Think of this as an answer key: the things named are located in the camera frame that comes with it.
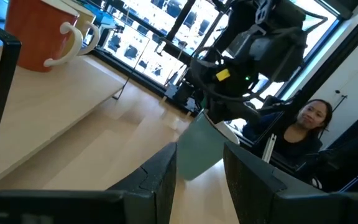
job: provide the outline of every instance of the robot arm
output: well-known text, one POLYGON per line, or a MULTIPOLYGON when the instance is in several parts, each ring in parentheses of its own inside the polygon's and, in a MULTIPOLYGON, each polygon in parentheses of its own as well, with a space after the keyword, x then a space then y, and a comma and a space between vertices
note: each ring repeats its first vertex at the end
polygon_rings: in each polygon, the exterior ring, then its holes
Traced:
POLYGON ((325 21, 325 17, 306 12, 289 0, 233 2, 228 27, 212 47, 195 53, 191 75, 186 79, 204 92, 208 115, 215 123, 258 119, 260 113, 243 102, 258 96, 272 82, 288 81, 303 62, 308 33, 325 21), (244 13, 249 11, 254 12, 252 20, 250 13, 244 13), (322 21, 302 30, 306 15, 322 21), (236 45, 234 58, 223 57, 220 52, 236 37, 243 40, 236 45), (204 50, 208 53, 201 59, 199 55, 204 50), (255 93, 252 89, 259 74, 269 82, 255 93))

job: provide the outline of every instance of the orange mug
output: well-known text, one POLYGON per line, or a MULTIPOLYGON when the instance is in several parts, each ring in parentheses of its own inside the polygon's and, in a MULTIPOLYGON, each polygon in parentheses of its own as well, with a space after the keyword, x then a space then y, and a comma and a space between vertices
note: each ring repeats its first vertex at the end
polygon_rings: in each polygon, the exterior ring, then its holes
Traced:
POLYGON ((17 65, 49 72, 54 65, 72 60, 82 46, 82 34, 74 27, 79 14, 61 0, 10 0, 5 30, 22 42, 17 65), (70 35, 74 44, 62 56, 70 35))

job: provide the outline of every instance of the woman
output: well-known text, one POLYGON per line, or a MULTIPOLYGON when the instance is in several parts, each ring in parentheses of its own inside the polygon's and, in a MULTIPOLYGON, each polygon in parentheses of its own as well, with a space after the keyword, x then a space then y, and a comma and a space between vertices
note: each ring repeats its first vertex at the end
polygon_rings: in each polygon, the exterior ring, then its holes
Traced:
MULTIPOLYGON (((258 123, 245 125, 242 129, 243 136, 255 141, 277 116, 278 113, 270 114, 263 116, 258 123)), ((273 150, 284 156, 292 165, 297 165, 305 154, 319 151, 322 143, 318 134, 327 128, 332 117, 333 108, 327 101, 309 101, 296 119, 277 134, 273 150)), ((258 151, 264 150, 266 141, 261 142, 258 151)))

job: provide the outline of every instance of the cup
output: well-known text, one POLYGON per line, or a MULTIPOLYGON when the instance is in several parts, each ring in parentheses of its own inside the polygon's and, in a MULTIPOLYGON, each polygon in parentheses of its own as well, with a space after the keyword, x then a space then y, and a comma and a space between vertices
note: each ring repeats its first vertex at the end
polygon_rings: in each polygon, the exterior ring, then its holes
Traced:
MULTIPOLYGON (((65 4, 69 5, 70 7, 72 7, 73 9, 75 9, 80 14, 80 17, 78 18, 75 27, 81 31, 83 38, 86 37, 89 29, 92 29, 93 31, 94 36, 92 38, 92 41, 89 43, 89 45, 86 48, 81 49, 80 52, 78 52, 78 55, 87 54, 96 47, 96 45, 100 40, 99 28, 93 25, 93 21, 95 20, 96 16, 90 10, 82 6, 79 2, 75 2, 73 0, 62 0, 62 1, 65 4)), ((65 48, 63 49, 62 55, 66 55, 70 51, 71 46, 73 44, 74 44, 74 37, 71 36, 68 39, 65 48)))
POLYGON ((22 42, 17 65, 36 72, 72 60, 81 49, 82 34, 74 27, 79 14, 61 0, 10 0, 5 30, 22 42), (61 57, 70 35, 74 44, 61 57))

